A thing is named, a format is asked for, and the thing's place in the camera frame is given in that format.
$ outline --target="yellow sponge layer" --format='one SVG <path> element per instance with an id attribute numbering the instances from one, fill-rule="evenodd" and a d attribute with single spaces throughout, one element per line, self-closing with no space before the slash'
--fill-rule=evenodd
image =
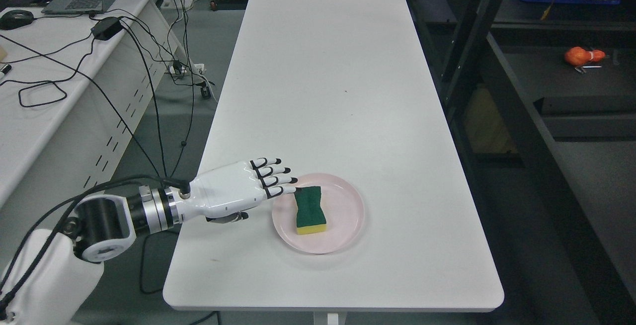
<path id="1" fill-rule="evenodd" d="M 300 235 L 317 234 L 318 232 L 325 232 L 327 225 L 315 225 L 296 228 L 296 232 Z"/>

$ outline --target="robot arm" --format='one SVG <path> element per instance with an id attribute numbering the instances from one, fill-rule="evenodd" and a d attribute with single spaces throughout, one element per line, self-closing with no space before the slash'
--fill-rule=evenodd
<path id="1" fill-rule="evenodd" d="M 101 262 L 123 253 L 137 236 L 168 230 L 197 216 L 214 223 L 246 219 L 245 211 L 262 201 L 296 191 L 292 184 L 297 179 L 287 176 L 289 172 L 280 166 L 280 159 L 259 158 L 207 171 L 181 189 L 142 186 L 139 194 L 127 198 L 112 194 L 84 198 L 75 207 L 77 217 L 67 221 L 64 235 L 55 236 L 22 289 L 6 309 L 0 309 L 0 325 L 36 325 L 41 323 L 38 319 L 65 325 L 97 285 Z M 50 234 L 41 231 L 32 234 L 20 253 L 0 300 L 4 301 L 2 297 L 19 281 Z M 66 297 L 63 304 L 51 302 L 60 289 L 75 296 Z"/>

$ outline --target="plate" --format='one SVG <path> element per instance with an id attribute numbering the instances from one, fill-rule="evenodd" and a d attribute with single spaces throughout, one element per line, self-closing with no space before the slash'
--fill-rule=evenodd
<path id="1" fill-rule="evenodd" d="M 327 230 L 317 234 L 296 233 L 296 199 L 293 194 L 275 198 L 272 220 L 280 237 L 290 246 L 312 254 L 335 252 L 348 245 L 360 233 L 364 223 L 364 204 L 360 194 L 347 181 L 327 173 L 298 177 L 296 187 L 320 186 L 320 206 Z"/>

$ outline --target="marker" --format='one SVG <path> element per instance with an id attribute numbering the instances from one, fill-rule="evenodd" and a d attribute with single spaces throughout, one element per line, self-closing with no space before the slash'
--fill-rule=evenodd
<path id="1" fill-rule="evenodd" d="M 0 69 L 0 79 L 4 78 L 4 76 L 6 76 L 6 74 L 9 71 L 11 71 L 11 65 L 10 64 L 4 65 L 4 67 L 2 67 L 2 69 Z"/>

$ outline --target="green scouring pad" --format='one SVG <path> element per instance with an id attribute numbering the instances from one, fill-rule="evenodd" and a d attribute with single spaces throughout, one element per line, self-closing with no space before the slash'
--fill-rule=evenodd
<path id="1" fill-rule="evenodd" d="M 296 232 L 308 235 L 327 230 L 327 220 L 320 208 L 320 186 L 298 188 L 294 196 L 298 205 Z"/>

